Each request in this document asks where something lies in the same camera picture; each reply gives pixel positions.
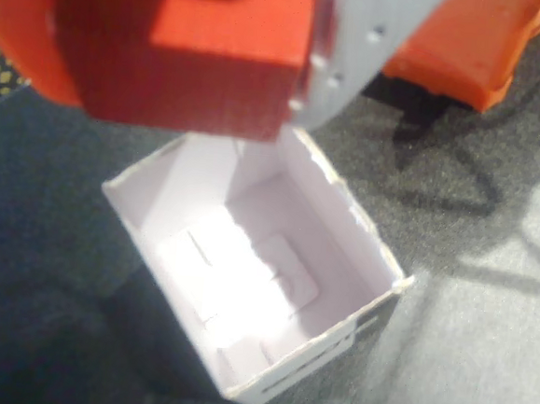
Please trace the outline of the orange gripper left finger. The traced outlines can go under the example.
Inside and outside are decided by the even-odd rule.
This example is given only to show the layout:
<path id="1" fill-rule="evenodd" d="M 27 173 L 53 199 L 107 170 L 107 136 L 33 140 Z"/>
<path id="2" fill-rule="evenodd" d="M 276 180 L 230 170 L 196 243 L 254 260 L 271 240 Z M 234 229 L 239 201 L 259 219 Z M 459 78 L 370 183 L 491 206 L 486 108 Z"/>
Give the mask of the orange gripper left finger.
<path id="1" fill-rule="evenodd" d="M 70 40 L 87 32 L 89 0 L 0 0 L 0 49 L 53 102 L 81 106 Z"/>

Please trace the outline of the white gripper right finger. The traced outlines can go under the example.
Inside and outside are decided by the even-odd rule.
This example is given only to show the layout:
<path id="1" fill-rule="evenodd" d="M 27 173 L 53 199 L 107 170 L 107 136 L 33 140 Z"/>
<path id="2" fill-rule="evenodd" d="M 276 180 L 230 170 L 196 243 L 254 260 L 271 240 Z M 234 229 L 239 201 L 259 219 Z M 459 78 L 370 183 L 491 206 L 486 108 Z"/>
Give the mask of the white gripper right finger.
<path id="1" fill-rule="evenodd" d="M 445 0 L 317 0 L 306 78 L 288 126 L 312 131 L 350 104 Z"/>

